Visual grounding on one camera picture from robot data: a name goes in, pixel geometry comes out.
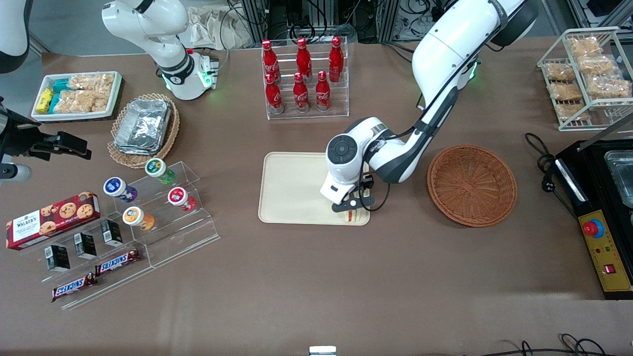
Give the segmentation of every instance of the coca-cola bottle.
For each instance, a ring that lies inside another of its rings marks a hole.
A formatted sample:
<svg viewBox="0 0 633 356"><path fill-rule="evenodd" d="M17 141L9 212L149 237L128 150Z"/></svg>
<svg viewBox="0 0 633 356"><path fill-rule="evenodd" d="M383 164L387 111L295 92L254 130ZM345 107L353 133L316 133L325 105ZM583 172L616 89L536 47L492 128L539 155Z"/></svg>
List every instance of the coca-cola bottle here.
<svg viewBox="0 0 633 356"><path fill-rule="evenodd" d="M330 84L327 83L325 70L318 73L318 83L316 83L316 108L324 113L330 110Z"/></svg>
<svg viewBox="0 0 633 356"><path fill-rule="evenodd" d="M279 87L275 84L275 77L268 73L266 78L266 100L270 105L270 113L279 115L284 112L284 104L281 102Z"/></svg>
<svg viewBox="0 0 633 356"><path fill-rule="evenodd" d="M341 51L341 38L332 38L332 49L330 50L330 81L337 83L343 73L343 51Z"/></svg>
<svg viewBox="0 0 633 356"><path fill-rule="evenodd" d="M264 61L264 71L266 74L272 74L275 83L279 84L281 82L281 73L279 72L277 55L273 52L273 47L268 39L261 42L261 47L264 49L264 55L262 57Z"/></svg>
<svg viewBox="0 0 633 356"><path fill-rule="evenodd" d="M297 46L299 47L299 51L297 52L297 69L299 73L303 75L304 81L310 83L312 80L312 58L310 58L310 52L308 52L308 48L306 48L306 39L299 37Z"/></svg>
<svg viewBox="0 0 633 356"><path fill-rule="evenodd" d="M297 106L297 111L300 113L307 113L310 110L310 103L308 102L308 88L303 82L303 76L301 73L294 74L294 87L292 88L294 93L294 104Z"/></svg>

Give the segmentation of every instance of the wicker basket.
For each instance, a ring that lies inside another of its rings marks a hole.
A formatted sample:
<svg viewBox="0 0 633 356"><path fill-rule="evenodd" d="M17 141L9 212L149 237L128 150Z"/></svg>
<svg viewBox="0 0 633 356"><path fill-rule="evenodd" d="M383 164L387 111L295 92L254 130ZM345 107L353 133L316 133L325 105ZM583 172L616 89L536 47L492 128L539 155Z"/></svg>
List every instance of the wicker basket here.
<svg viewBox="0 0 633 356"><path fill-rule="evenodd" d="M176 135L178 134L178 127L180 126L180 115L178 114L178 109L176 109L176 105L173 103L173 101L162 94L155 94L155 93L144 94L144 95L139 96L136 99L145 99L145 100L160 99L160 100L165 100L166 102L170 103L172 106L172 114L169 119L169 124L167 125L167 131L165 132L165 142L163 142L163 148L156 155L154 156L128 155L128 154L119 152L116 149L114 142L108 143L108 151L110 152L110 157L112 157L114 161L121 163L122 165L126 165L128 167L143 169L145 168L145 163L149 161L150 159L154 157L165 158L167 153L169 153L169 150L173 146L173 142L176 140ZM125 116L125 112L127 111L127 108L129 106L130 106L130 103L125 105L123 110L121 110L121 112L119 112L118 116L116 117L115 123L112 125L112 130L110 132L112 133L113 139L116 136L116 133L118 132L119 127L121 126L121 121L123 120L123 117Z"/></svg>
<svg viewBox="0 0 633 356"><path fill-rule="evenodd" d="M453 146L430 164L431 199L450 219L486 227L505 219L517 202L517 182L499 156L480 146Z"/></svg>

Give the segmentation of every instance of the white cloth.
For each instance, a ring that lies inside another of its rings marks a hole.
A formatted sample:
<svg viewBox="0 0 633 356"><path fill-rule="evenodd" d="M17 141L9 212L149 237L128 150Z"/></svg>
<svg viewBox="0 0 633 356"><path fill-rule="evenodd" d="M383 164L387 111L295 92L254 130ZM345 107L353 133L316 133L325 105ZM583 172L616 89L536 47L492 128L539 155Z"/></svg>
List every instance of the white cloth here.
<svg viewBox="0 0 633 356"><path fill-rule="evenodd" d="M244 48L253 43L245 19L237 14L239 11L244 16L241 4L236 4L234 11L229 10L231 9L223 1L219 4L187 8L191 42L195 47L210 46L215 49L225 49L224 46L226 46L229 49L235 49ZM220 40L220 31L222 31L222 40Z"/></svg>

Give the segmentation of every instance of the control panel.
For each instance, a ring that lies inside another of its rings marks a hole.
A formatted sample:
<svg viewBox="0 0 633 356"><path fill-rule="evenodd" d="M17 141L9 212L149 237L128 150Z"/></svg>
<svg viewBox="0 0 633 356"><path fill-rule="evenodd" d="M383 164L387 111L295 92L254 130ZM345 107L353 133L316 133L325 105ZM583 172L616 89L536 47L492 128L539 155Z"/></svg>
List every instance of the control panel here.
<svg viewBox="0 0 633 356"><path fill-rule="evenodd" d="M578 218L600 284L605 292L633 290L602 210Z"/></svg>

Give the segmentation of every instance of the gray floor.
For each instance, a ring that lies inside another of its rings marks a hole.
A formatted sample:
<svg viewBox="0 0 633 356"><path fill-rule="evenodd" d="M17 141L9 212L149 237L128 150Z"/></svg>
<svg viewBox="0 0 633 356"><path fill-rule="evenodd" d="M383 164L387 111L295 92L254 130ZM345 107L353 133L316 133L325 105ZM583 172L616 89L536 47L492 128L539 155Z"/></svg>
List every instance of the gray floor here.
<svg viewBox="0 0 633 356"><path fill-rule="evenodd" d="M556 29L543 8L529 36L550 36ZM565 0L545 0L551 5L553 18L560 30L574 26ZM209 3L208 0L183 0L185 6ZM74 56L143 53L134 44L111 35L101 21L104 0L35 1L30 18L30 30L51 52ZM29 115L42 78L40 58L30 53L22 67L13 73L0 75L0 95L8 108Z"/></svg>

